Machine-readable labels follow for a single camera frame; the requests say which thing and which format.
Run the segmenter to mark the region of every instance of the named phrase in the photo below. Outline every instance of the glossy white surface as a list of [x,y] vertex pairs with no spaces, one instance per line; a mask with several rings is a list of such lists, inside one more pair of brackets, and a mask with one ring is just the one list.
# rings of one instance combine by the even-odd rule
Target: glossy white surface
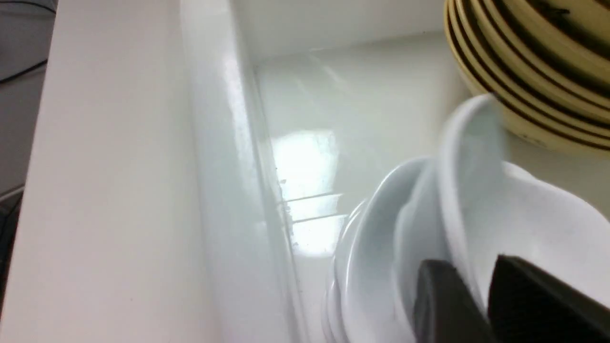
[[400,209],[430,160],[409,159],[384,178],[360,213],[360,224],[350,248],[341,306],[351,343],[412,342],[408,327],[396,320],[390,271],[394,231]]
[[610,160],[571,156],[508,137],[510,160],[535,177],[565,189],[595,206],[610,218]]
[[467,96],[442,34],[277,58],[259,92],[288,214],[312,342],[345,217],[398,164],[436,151],[448,114]]
[[0,342],[219,342],[179,2],[62,0]]
[[232,6],[183,0],[181,14],[199,210],[223,340],[307,342],[278,181],[266,173],[274,169],[265,120]]
[[443,0],[235,0],[251,58],[261,61],[440,31]]
[[326,288],[326,312],[328,313],[328,322],[331,327],[333,340],[336,343],[350,343],[345,333],[343,324],[343,316],[341,314],[341,296],[337,280],[332,273],[330,285]]
[[411,201],[400,210],[395,226],[391,290],[396,319],[405,330],[415,331],[413,309],[422,261],[451,261],[440,208],[438,172],[438,161],[431,159],[413,188]]
[[332,332],[332,329],[331,329],[331,321],[328,316],[329,311],[328,311],[328,308],[326,307],[327,304],[328,304],[328,293],[324,293],[324,297],[322,298],[322,303],[321,303],[322,308],[320,310],[322,332],[324,332],[324,337],[326,339],[326,343],[337,343],[337,341],[335,340],[334,333]]
[[[482,313],[487,302],[472,265],[474,251],[485,250],[498,227],[505,228],[498,212],[505,209],[506,180],[502,161],[504,131],[500,103],[492,95],[480,95],[461,104],[447,121],[439,151],[437,182],[451,261],[468,286]],[[514,239],[524,240],[515,228]]]
[[360,215],[363,208],[367,205],[367,201],[363,201],[358,204],[358,207],[350,214],[348,223],[345,225],[341,232],[337,247],[335,249],[335,255],[331,262],[331,269],[337,279],[337,287],[339,291],[345,289],[348,281],[348,264],[350,262],[350,253],[354,246],[354,240],[360,227],[362,216]]
[[608,306],[610,223],[571,193],[504,175],[500,111],[491,96],[477,96],[443,132],[438,180],[453,265],[482,313],[499,254],[532,262]]

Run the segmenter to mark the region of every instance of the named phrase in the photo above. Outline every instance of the white countertop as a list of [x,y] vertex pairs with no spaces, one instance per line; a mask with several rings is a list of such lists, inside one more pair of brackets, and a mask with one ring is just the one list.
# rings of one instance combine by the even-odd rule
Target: white countertop
[[179,0],[62,0],[0,342],[218,342]]

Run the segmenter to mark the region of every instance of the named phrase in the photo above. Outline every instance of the white plate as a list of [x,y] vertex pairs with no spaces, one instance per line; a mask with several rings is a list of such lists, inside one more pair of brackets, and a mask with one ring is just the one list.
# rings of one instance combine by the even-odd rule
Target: white plate
[[610,223],[582,199],[501,172],[499,108],[477,96],[443,134],[439,184],[453,264],[482,311],[498,254],[520,256],[610,305]]
[[335,255],[331,268],[334,269],[333,272],[339,289],[341,290],[345,289],[345,283],[347,281],[347,265],[350,259],[350,253],[353,249],[356,232],[360,226],[360,221],[362,218],[360,214],[366,205],[367,201],[363,200],[358,204],[358,206],[356,206],[349,216],[348,223],[339,234],[339,241],[337,242],[337,248],[335,249]]
[[341,315],[341,299],[339,294],[337,277],[335,275],[335,258],[333,258],[331,262],[331,268],[329,270],[329,276],[326,285],[326,293],[324,294],[322,304],[322,325],[325,330],[325,336],[327,336],[327,340],[328,333],[326,332],[328,331],[332,334],[332,342],[348,343],[349,341],[345,333],[345,328],[343,327],[343,317]]
[[411,201],[400,211],[394,234],[393,306],[403,330],[411,332],[420,263],[424,259],[449,261],[439,208],[436,168],[436,162],[431,161],[422,172]]
[[413,159],[390,172],[362,213],[349,253],[345,288],[341,288],[343,321],[351,343],[413,341],[394,312],[392,241],[398,212],[410,200],[428,161]]

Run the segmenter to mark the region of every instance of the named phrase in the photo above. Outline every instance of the stacked bowls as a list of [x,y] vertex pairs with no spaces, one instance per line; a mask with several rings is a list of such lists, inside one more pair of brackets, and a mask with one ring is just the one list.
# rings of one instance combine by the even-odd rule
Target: stacked bowls
[[474,94],[551,150],[610,157],[610,1],[447,0],[445,34]]

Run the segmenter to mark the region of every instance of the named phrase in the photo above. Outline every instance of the white sink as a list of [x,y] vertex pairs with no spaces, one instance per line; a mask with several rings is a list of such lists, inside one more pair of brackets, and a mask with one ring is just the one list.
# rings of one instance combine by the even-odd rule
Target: white sink
[[[183,1],[203,219],[227,341],[253,341],[253,332],[260,342],[324,341],[320,300],[345,217],[401,161],[434,154],[444,119],[468,97],[442,6]],[[536,176],[590,201],[599,195],[598,207],[610,209],[604,192],[571,187],[595,185],[579,175],[603,174],[607,162],[515,137],[511,147]],[[577,168],[571,162],[575,173],[550,167]]]

